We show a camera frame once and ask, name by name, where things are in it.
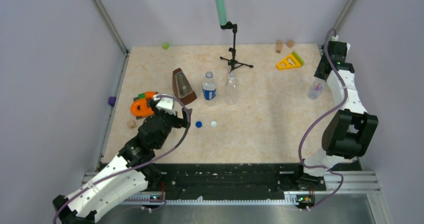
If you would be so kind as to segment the clear bottle white cap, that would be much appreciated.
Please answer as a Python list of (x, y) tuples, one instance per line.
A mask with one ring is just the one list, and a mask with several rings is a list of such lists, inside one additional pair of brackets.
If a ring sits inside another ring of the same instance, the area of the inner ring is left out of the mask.
[(225, 83), (224, 99), (227, 104), (234, 105), (238, 100), (238, 79), (235, 71), (231, 71)]

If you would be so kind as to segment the clear bottle red label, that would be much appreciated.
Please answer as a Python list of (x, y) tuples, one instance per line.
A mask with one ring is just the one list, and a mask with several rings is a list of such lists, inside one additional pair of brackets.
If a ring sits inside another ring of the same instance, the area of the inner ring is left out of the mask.
[(311, 100), (317, 99), (327, 87), (327, 82), (323, 79), (316, 78), (307, 94)]

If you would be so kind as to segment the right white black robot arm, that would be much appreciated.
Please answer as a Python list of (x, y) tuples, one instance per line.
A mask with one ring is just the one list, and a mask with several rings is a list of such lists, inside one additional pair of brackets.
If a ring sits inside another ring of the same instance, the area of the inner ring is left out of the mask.
[(322, 177), (336, 164), (362, 157), (378, 126), (378, 117), (370, 114), (360, 100), (354, 67), (346, 62), (349, 48), (347, 42), (329, 41), (315, 71), (315, 77), (330, 88), (338, 109), (324, 130), (321, 149), (306, 158), (303, 171), (293, 176), (299, 190), (307, 190), (313, 177)]

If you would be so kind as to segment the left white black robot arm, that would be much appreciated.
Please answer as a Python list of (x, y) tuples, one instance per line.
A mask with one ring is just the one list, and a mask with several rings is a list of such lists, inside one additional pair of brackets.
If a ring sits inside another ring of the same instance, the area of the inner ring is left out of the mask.
[(56, 211), (53, 222), (95, 224), (115, 206), (144, 190), (154, 191), (162, 184), (161, 172), (154, 166), (160, 149), (173, 128), (184, 128), (184, 139), (190, 128), (191, 109), (183, 117), (155, 111), (119, 150), (118, 154), (90, 181), (68, 195), (53, 200)]

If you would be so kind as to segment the blue bottle cap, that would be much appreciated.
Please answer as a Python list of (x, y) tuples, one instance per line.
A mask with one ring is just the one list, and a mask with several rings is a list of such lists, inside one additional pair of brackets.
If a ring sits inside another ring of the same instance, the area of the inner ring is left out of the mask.
[(195, 123), (195, 126), (196, 126), (197, 128), (201, 128), (201, 127), (203, 126), (203, 124), (202, 124), (202, 122), (201, 122), (201, 121), (197, 121), (197, 122)]

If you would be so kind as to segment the clear Pepsi plastic bottle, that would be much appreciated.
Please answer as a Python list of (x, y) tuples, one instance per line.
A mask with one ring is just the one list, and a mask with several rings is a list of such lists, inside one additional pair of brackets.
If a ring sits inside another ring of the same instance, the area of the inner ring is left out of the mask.
[(207, 101), (211, 101), (216, 98), (217, 87), (214, 80), (214, 74), (212, 71), (207, 71), (205, 73), (204, 80), (202, 82), (202, 93), (203, 97)]

